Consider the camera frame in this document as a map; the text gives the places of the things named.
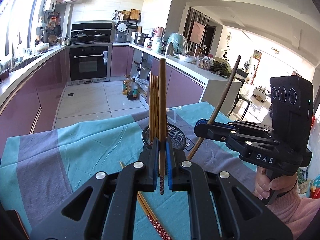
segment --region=blue tablecloth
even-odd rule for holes
[[[209,119],[214,107],[206,102],[167,112],[168,122],[187,137],[186,155],[197,137],[196,121]],[[217,122],[230,121],[219,113]],[[77,190],[93,174],[121,170],[136,161],[143,149],[142,130],[148,111],[118,118],[81,122],[48,132],[8,138],[0,166],[0,201],[6,210],[16,209],[28,232]],[[204,170],[229,171],[249,190],[254,189],[255,166],[244,163],[224,143],[204,140],[192,159]],[[143,193],[151,209],[173,239],[189,239],[186,192]],[[137,204],[134,239],[160,239]]]

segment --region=black mesh basket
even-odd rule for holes
[[[183,150],[186,147],[186,136],[183,134],[183,132],[173,124],[168,123],[168,136],[171,138],[172,147],[174,149]],[[142,131],[142,141],[145,144],[146,147],[149,149],[152,148],[152,142],[150,141],[150,129],[149,126],[147,126]]]

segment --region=finger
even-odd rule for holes
[[[255,191],[257,191],[257,193],[264,197],[264,198],[268,198],[270,193],[268,192],[268,190],[264,190],[263,188],[261,188],[261,186],[259,185],[259,183],[256,181],[255,183]]]
[[[258,167],[257,167],[257,173],[259,173],[259,174],[266,174],[266,169],[258,166]]]
[[[256,190],[254,190],[253,194],[254,194],[258,199],[260,199],[260,200],[263,199],[263,197],[262,197]]]
[[[274,179],[270,182],[270,188],[274,190],[281,190],[292,188],[296,183],[297,177],[296,176],[281,176],[279,178]]]
[[[262,175],[257,173],[256,176],[256,182],[260,185],[260,187],[264,191],[269,191],[270,190],[270,179],[266,175]]]

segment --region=bar stool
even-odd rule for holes
[[[244,111],[244,113],[243,113],[243,115],[242,115],[242,117],[240,119],[242,121],[244,116],[245,116],[245,114],[247,113],[247,111],[249,109],[250,104],[252,103],[251,99],[248,98],[247,96],[245,96],[244,94],[239,94],[239,96],[237,97],[237,99],[235,101],[235,104],[233,105],[233,108],[231,109],[231,111],[228,114],[228,117],[231,115],[232,111],[236,108],[236,105],[237,105],[237,103],[238,103],[238,101],[240,99],[243,100],[243,101],[246,101],[248,103],[247,108],[245,109],[245,111]]]

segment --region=kitchen sink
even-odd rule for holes
[[[31,58],[27,58],[23,60],[22,62],[18,63],[15,67],[9,70],[9,72],[16,71],[18,69],[24,68],[26,65],[30,64],[31,62],[35,61],[37,58],[41,57],[42,55],[37,55]]]

